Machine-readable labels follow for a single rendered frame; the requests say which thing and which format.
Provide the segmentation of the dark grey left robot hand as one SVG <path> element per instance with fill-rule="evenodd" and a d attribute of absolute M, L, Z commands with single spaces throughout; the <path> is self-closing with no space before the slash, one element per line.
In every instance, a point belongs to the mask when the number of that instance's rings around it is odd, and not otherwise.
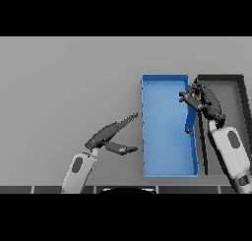
<path fill-rule="evenodd" d="M 138 149 L 137 147 L 127 147 L 118 143 L 113 143 L 111 139 L 121 129 L 123 129 L 127 124 L 129 124 L 133 119 L 137 117 L 138 113 L 135 112 L 119 123 L 114 122 L 104 126 L 85 143 L 85 147 L 90 151 L 92 151 L 93 149 L 100 149 L 102 147 L 105 147 L 108 151 L 117 153 L 119 155 L 124 155 L 126 153 L 136 151 Z"/>

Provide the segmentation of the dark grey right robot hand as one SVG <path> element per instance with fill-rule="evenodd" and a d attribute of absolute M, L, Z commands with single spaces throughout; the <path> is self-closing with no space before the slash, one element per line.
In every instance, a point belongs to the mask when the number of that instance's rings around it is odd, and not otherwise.
<path fill-rule="evenodd" d="M 181 91 L 179 96 L 180 102 L 185 102 L 196 112 L 202 112 L 208 121 L 216 123 L 218 129 L 224 126 L 226 116 L 221 111 L 220 101 L 214 92 L 200 84 L 198 79 L 188 86 L 187 91 Z"/>

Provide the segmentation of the dark grey bin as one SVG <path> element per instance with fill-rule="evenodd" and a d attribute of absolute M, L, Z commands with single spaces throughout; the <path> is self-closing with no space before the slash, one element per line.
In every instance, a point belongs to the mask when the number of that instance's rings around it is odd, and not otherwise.
<path fill-rule="evenodd" d="M 242 75 L 198 75 L 198 81 L 210 88 L 217 99 L 223 114 L 225 126 L 234 127 L 252 164 L 252 117 L 248 102 L 244 77 Z M 202 173 L 205 175 L 223 175 L 218 157 L 208 138 L 208 121 L 203 114 L 197 118 L 197 147 Z"/>

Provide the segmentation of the blue bin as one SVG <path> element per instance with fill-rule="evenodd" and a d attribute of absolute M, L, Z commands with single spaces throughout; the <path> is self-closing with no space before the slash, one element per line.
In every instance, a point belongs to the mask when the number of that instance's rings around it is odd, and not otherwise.
<path fill-rule="evenodd" d="M 197 177 L 199 164 L 196 113 L 179 93 L 187 91 L 188 74 L 143 74 L 142 143 L 145 178 Z"/>

